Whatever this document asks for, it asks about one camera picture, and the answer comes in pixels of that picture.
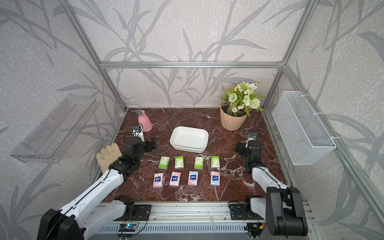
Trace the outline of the green tissue pack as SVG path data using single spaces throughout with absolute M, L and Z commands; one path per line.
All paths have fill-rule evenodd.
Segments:
M 184 167 L 184 156 L 175 157 L 175 169 L 183 169 Z
M 159 161 L 158 168 L 163 169 L 163 170 L 167 170 L 169 167 L 169 162 L 170 162 L 170 157 L 162 156 L 160 161 Z
M 204 157 L 195 157 L 194 169 L 195 170 L 204 169 Z
M 211 168 L 220 169 L 220 157 L 219 156 L 211 156 Z

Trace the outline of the pink Tempo tissue pack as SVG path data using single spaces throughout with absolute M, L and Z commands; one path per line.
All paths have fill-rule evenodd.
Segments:
M 153 188 L 162 188 L 164 184 L 164 173 L 154 174 Z
M 221 173 L 212 171 L 210 180 L 211 180 L 211 186 L 220 186 Z
M 198 176 L 199 176 L 199 172 L 189 171 L 188 186 L 197 186 Z
M 171 187 L 179 187 L 180 179 L 181 179 L 181 174 L 182 173 L 180 173 L 180 172 L 172 172 L 169 186 L 171 186 Z

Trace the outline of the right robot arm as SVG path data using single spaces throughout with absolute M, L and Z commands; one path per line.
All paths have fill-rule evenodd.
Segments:
M 257 140 L 238 142 L 235 152 L 245 157 L 245 171 L 266 193 L 265 197 L 248 196 L 244 211 L 237 214 L 249 220 L 265 220 L 273 236 L 305 237 L 309 229 L 300 191 L 283 184 L 265 167 Z

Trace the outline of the white storage box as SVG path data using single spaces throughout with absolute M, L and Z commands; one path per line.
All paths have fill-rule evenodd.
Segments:
M 178 126 L 171 135 L 174 149 L 192 153 L 203 153 L 208 145 L 209 133 L 204 129 Z

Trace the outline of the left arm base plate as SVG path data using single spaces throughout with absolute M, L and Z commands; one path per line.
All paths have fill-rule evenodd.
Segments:
M 128 205 L 117 221 L 147 221 L 151 214 L 151 205 Z

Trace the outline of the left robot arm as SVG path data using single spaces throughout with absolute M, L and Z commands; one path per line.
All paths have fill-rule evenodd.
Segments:
M 146 152 L 157 149 L 155 138 L 144 141 L 131 137 L 121 152 L 117 144 L 103 148 L 97 159 L 108 164 L 103 175 L 82 194 L 59 210 L 50 209 L 41 218 L 39 240 L 87 240 L 110 222 L 126 217 L 134 219 L 139 213 L 135 201 L 120 195 L 101 210 L 94 208 L 113 190 L 138 170 Z

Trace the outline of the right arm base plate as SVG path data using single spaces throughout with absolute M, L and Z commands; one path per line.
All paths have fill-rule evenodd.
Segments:
M 230 201 L 228 203 L 231 220 L 262 220 L 263 218 L 251 210 L 250 203 Z

